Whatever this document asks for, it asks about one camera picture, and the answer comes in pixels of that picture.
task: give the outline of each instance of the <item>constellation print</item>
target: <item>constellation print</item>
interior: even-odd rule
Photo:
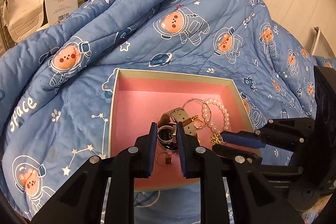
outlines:
[[[109,119],[107,118],[104,118],[104,114],[103,113],[99,113],[99,115],[91,115],[91,118],[94,119],[94,118],[101,118],[104,120],[104,129],[103,129],[103,136],[102,136],[102,145],[101,145],[101,153],[97,153],[92,144],[88,144],[87,147],[85,149],[81,149],[81,150],[77,150],[77,149],[73,149],[71,153],[73,153],[73,156],[72,156],[72,159],[69,163],[69,165],[67,165],[65,168],[62,168],[63,172],[64,172],[64,176],[65,175],[69,175],[71,169],[70,169],[70,166],[75,158],[75,156],[78,154],[78,153],[81,153],[81,152],[84,152],[84,151],[87,151],[89,150],[90,152],[92,151],[93,153],[95,153],[97,156],[101,157],[102,159],[105,159],[106,158],[106,154],[104,154],[104,138],[105,138],[105,130],[106,130],[106,123],[109,121]]]

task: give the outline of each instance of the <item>bed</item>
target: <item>bed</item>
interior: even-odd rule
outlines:
[[[315,117],[315,65],[334,61],[311,56],[263,0],[89,0],[0,59],[1,191],[31,220],[90,156],[106,157],[116,68],[233,79],[257,129]],[[135,193],[135,222],[199,223],[199,195],[197,184]]]

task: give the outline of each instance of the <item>ring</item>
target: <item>ring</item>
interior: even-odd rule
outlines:
[[[197,100],[197,101],[202,102],[203,104],[206,104],[206,106],[208,107],[208,110],[209,110],[209,122],[210,122],[210,120],[211,120],[211,109],[210,109],[210,107],[208,106],[208,104],[207,104],[206,102],[204,102],[203,100],[201,100],[201,99],[198,99],[198,98],[191,98],[191,99],[189,99],[188,101],[186,101],[186,102],[184,103],[184,105],[183,105],[181,108],[184,110],[185,105],[186,105],[187,103],[191,102],[192,100]],[[202,121],[197,115],[194,116],[193,118],[192,118],[193,122],[194,122],[195,120],[198,120],[198,121],[201,121],[201,122],[203,123],[203,126],[201,126],[201,127],[197,127],[197,126],[194,124],[194,127],[195,127],[195,128],[197,128],[197,129],[202,129],[202,128],[206,127],[206,123],[205,123],[204,121]]]

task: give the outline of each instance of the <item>metal screw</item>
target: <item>metal screw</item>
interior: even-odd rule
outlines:
[[[96,164],[98,161],[99,161],[99,157],[98,157],[98,156],[92,156],[92,157],[90,158],[90,162],[91,162],[92,164]]]
[[[203,154],[206,152],[206,149],[203,146],[196,147],[196,152]]]
[[[128,149],[128,152],[130,152],[131,154],[137,153],[139,151],[139,149],[136,146],[131,146]]]
[[[242,164],[245,161],[245,159],[242,156],[236,156],[235,161],[238,162],[239,164]]]

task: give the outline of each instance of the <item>paw print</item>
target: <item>paw print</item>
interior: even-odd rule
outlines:
[[[60,111],[57,111],[56,109],[54,109],[54,112],[51,114],[52,116],[52,121],[53,122],[57,122],[58,119],[61,117],[61,112]]]

